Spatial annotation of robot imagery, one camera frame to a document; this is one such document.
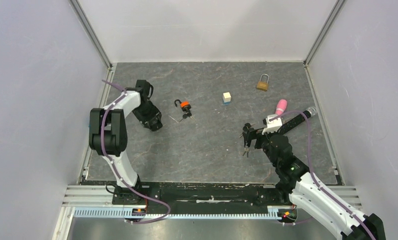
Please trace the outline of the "black key bunch small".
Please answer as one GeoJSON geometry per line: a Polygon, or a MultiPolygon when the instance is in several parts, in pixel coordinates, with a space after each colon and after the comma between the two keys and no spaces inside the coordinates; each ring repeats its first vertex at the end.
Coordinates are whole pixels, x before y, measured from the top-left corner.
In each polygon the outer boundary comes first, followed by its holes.
{"type": "Polygon", "coordinates": [[[184,113],[182,115],[182,118],[178,122],[180,123],[180,122],[182,122],[183,120],[186,120],[186,119],[193,119],[194,121],[196,121],[196,119],[193,117],[192,113],[189,112],[189,113],[184,113]]]}

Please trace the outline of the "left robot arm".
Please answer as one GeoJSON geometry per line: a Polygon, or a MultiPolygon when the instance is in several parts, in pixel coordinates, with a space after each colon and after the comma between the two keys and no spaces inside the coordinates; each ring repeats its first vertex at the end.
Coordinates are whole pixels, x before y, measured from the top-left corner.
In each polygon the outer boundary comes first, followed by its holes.
{"type": "Polygon", "coordinates": [[[145,198],[137,172],[133,169],[126,149],[128,131],[126,118],[134,114],[140,124],[153,132],[163,127],[161,111],[151,97],[153,85],[139,79],[134,87],[110,83],[120,91],[119,97],[102,108],[93,108],[89,116],[89,147],[106,160],[116,177],[114,195],[138,204],[145,198]]]}

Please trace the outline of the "orange black padlock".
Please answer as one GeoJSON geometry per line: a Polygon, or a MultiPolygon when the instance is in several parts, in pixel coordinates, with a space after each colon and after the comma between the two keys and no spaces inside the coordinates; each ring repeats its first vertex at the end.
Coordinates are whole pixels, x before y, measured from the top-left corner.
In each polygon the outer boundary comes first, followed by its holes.
{"type": "Polygon", "coordinates": [[[188,101],[181,101],[176,99],[174,101],[176,107],[180,107],[183,112],[189,112],[191,110],[191,104],[188,101]]]}

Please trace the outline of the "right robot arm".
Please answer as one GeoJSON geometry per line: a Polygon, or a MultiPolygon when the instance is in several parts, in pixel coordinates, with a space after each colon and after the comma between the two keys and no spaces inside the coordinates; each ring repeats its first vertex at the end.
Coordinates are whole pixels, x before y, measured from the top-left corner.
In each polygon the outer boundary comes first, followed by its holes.
{"type": "Polygon", "coordinates": [[[384,240],[386,233],[380,217],[367,215],[329,189],[309,167],[293,154],[288,137],[265,133],[251,124],[243,126],[245,148],[255,141],[279,177],[275,196],[282,204],[292,203],[322,224],[338,240],[384,240]]]}

